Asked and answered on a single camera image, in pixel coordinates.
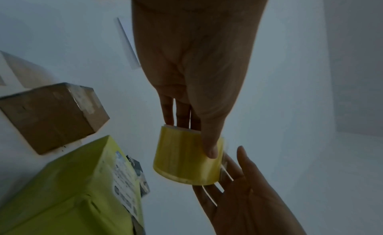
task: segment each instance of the box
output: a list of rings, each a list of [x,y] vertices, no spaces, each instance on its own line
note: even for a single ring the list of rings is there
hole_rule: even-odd
[[[49,163],[0,209],[0,234],[142,235],[140,182],[106,136]]]
[[[109,120],[92,88],[68,83],[2,97],[0,109],[38,154],[87,137]]]

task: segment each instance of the tape roll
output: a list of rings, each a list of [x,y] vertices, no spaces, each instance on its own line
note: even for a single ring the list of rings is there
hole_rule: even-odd
[[[163,177],[184,184],[206,186],[219,181],[223,138],[217,142],[218,157],[202,150],[201,132],[175,126],[161,128],[153,168]]]

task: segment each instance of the white label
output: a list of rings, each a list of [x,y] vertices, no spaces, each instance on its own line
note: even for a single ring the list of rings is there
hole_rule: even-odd
[[[135,174],[126,168],[126,160],[120,152],[116,152],[116,164],[113,168],[113,194],[120,203],[137,220],[137,199],[135,190]]]

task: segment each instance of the roll of tape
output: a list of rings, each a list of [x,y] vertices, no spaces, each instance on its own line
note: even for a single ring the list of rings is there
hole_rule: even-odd
[[[223,138],[217,142],[218,158],[202,150],[201,132],[175,126],[161,128],[153,168],[163,177],[184,184],[205,186],[219,181]]]

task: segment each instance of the hand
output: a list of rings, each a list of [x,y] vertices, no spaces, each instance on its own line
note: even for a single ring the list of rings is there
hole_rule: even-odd
[[[243,147],[237,150],[241,168],[226,155],[227,172],[215,186],[194,186],[193,190],[217,235],[303,235],[306,234],[292,212],[267,183]]]
[[[267,0],[132,0],[133,32],[165,123],[201,129],[205,153],[217,140],[247,72]]]

